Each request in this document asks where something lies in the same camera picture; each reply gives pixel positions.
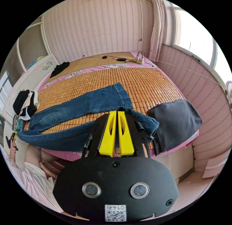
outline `bamboo mat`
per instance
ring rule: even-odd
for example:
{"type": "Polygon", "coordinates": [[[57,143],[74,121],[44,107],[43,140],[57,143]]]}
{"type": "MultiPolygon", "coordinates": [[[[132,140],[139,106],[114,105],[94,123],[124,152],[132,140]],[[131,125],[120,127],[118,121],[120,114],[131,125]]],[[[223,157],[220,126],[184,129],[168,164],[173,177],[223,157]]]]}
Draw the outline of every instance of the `bamboo mat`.
{"type": "MultiPolygon", "coordinates": [[[[39,92],[40,105],[37,113],[54,105],[76,98],[84,93],[120,82],[128,92],[133,109],[148,115],[147,111],[157,104],[181,99],[177,89],[155,68],[114,68],[77,75],[60,81],[39,92]]],[[[62,131],[93,120],[104,113],[92,113],[56,125],[43,134],[62,131]]]]}
{"type": "Polygon", "coordinates": [[[51,82],[58,77],[64,76],[69,73],[73,73],[82,69],[86,68],[91,68],[95,66],[100,66],[100,65],[111,65],[111,64],[121,64],[123,62],[117,61],[115,59],[117,58],[127,58],[127,59],[132,59],[134,56],[130,52],[112,52],[112,53],[105,53],[101,54],[101,56],[91,56],[91,57],[85,57],[76,61],[73,61],[70,63],[69,67],[64,69],[61,73],[57,74],[54,77],[49,78],[45,84],[48,82],[51,82]]]}

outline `fan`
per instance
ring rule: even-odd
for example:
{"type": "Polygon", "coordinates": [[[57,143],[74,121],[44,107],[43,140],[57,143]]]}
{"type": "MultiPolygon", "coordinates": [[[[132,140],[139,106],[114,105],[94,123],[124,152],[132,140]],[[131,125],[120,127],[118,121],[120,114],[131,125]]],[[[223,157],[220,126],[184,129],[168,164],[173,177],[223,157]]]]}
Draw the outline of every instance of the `fan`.
{"type": "Polygon", "coordinates": [[[227,97],[228,97],[228,100],[230,102],[230,107],[232,109],[232,82],[228,81],[226,83],[226,87],[227,87],[227,97]]]}

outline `pink bedsheet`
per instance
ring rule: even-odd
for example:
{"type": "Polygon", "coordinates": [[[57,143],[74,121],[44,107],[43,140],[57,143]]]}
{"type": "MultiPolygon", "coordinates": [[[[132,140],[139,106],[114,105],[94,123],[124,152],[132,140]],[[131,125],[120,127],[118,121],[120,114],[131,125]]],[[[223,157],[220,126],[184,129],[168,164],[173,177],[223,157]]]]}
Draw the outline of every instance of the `pink bedsheet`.
{"type": "MultiPolygon", "coordinates": [[[[131,54],[133,56],[136,56],[137,55],[137,52],[131,52],[131,54]]],[[[71,77],[74,77],[76,75],[81,75],[81,74],[84,74],[84,73],[90,73],[90,72],[93,72],[93,71],[98,71],[98,70],[102,70],[102,69],[110,69],[110,68],[138,68],[139,65],[138,64],[133,64],[133,63],[130,63],[130,64],[126,64],[126,63],[123,63],[123,64],[112,64],[112,65],[101,65],[101,66],[96,66],[96,67],[91,67],[91,68],[86,68],[86,69],[82,69],[82,70],[79,70],[79,71],[76,71],[76,72],[73,72],[73,73],[70,73],[70,74],[67,74],[67,75],[64,75],[64,76],[61,76],[61,77],[58,77],[57,79],[47,83],[46,81],[50,78],[50,75],[47,77],[47,79],[45,79],[45,81],[41,84],[40,88],[38,89],[38,92],[41,91],[42,89],[44,88],[47,88],[59,81],[62,81],[64,79],[68,79],[68,78],[71,78],[71,77]]],[[[166,77],[167,79],[169,79],[169,77],[160,69],[158,68],[153,62],[151,62],[149,59],[145,58],[145,63],[143,65],[143,67],[145,68],[156,68],[158,69],[160,72],[162,72],[166,77]]],[[[180,90],[176,87],[176,85],[171,81],[171,79],[169,79],[169,81],[173,84],[173,86],[175,86],[175,88],[177,89],[177,91],[182,95],[182,97],[184,98],[183,94],[180,92],[180,90]]],[[[170,154],[178,149],[180,149],[181,147],[185,146],[185,145],[188,145],[190,144],[191,142],[193,142],[197,137],[199,136],[199,131],[197,131],[196,133],[194,133],[188,140],[186,140],[184,143],[180,144],[179,146],[173,148],[172,150],[170,151],[167,151],[167,152],[164,152],[164,153],[161,153],[159,154],[158,156],[155,156],[155,153],[154,153],[154,150],[151,149],[151,156],[153,159],[157,158],[157,157],[160,157],[160,156],[163,156],[163,155],[167,155],[167,154],[170,154]]],[[[81,152],[69,152],[69,151],[53,151],[53,150],[47,150],[47,149],[42,149],[43,151],[51,154],[51,155],[54,155],[54,156],[57,156],[61,159],[65,159],[65,160],[69,160],[69,161],[75,161],[77,159],[80,159],[81,156],[82,156],[82,153],[81,152]]]]}

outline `screw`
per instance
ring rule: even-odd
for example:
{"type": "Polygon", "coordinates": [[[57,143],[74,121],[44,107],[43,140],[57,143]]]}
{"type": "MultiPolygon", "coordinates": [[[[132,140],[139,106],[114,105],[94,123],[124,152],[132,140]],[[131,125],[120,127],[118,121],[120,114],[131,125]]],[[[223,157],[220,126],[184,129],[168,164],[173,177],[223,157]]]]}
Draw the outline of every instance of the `screw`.
{"type": "Polygon", "coordinates": [[[119,161],[114,161],[113,163],[112,163],[112,166],[114,167],[114,168],[118,168],[119,166],[120,166],[120,162],[119,161]]]}
{"type": "Polygon", "coordinates": [[[173,200],[172,199],[169,199],[167,202],[166,202],[166,206],[171,206],[173,203],[173,200]]]}

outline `person's hand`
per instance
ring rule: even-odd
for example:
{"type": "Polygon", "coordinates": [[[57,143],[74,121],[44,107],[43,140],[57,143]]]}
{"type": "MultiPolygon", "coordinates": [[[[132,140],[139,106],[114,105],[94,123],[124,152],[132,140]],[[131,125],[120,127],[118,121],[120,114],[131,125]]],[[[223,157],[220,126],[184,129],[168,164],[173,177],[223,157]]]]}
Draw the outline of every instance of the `person's hand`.
{"type": "Polygon", "coordinates": [[[17,150],[15,147],[17,147],[15,142],[13,140],[10,140],[10,149],[16,153],[17,150]]]}

